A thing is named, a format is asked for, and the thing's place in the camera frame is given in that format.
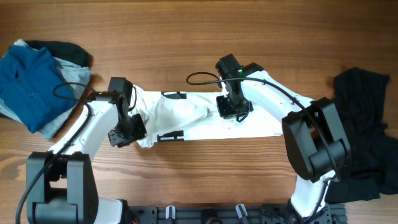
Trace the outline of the white t-shirt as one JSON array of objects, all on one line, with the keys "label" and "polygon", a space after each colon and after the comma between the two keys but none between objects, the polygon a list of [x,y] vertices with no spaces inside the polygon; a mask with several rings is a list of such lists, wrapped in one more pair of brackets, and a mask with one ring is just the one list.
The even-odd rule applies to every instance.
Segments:
[{"label": "white t-shirt", "polygon": [[140,147],[153,147],[160,138],[175,131],[183,133],[178,140],[263,138],[282,135],[282,125],[266,110],[254,104],[254,111],[242,121],[223,119],[217,109],[220,92],[145,91],[140,87],[132,92],[136,107],[129,113],[139,113],[146,136],[138,140]]}]

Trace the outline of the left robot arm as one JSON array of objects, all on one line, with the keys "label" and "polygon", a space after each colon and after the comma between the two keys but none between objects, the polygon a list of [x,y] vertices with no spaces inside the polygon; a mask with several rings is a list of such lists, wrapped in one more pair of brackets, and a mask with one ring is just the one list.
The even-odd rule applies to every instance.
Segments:
[{"label": "left robot arm", "polygon": [[131,94],[92,92],[75,124],[47,152],[33,152],[26,162],[26,190],[21,204],[29,223],[126,223],[127,203],[98,195],[92,161],[104,138],[124,147],[145,136],[139,114],[131,116]]}]

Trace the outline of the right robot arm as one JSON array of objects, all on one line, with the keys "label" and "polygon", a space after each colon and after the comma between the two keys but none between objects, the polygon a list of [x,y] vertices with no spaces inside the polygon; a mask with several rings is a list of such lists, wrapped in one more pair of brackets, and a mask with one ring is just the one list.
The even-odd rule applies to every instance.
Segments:
[{"label": "right robot arm", "polygon": [[335,104],[328,98],[313,100],[284,87],[258,64],[240,65],[232,55],[215,68],[226,96],[217,99],[222,118],[247,121],[254,105],[266,110],[282,126],[290,165],[297,173],[295,191],[287,205],[268,206],[267,221],[330,223],[326,191],[341,180],[340,169],[351,155],[346,132]]}]

